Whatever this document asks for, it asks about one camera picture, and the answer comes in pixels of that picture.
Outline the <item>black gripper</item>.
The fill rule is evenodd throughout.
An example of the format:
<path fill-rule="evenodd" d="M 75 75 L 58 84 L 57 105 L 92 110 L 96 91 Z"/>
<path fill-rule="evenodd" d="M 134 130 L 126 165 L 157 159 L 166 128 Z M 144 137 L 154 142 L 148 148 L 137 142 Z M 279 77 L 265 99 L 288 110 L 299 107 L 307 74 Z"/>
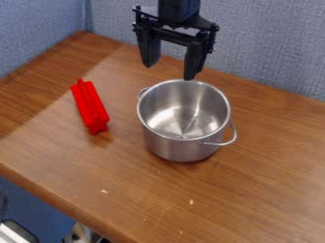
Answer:
<path fill-rule="evenodd" d="M 170 28 L 193 28 L 208 31 L 216 36 L 220 31 L 217 23 L 201 16 L 203 0 L 158 0 L 156 7 L 137 4 L 133 11 L 137 20 L 148 17 L 160 26 Z M 141 60 L 146 67 L 152 67 L 162 57 L 162 40 L 148 30 L 138 30 L 138 48 Z M 190 81 L 203 71 L 208 55 L 213 52 L 209 39 L 193 39 L 188 45 L 185 58 L 185 80 Z"/>

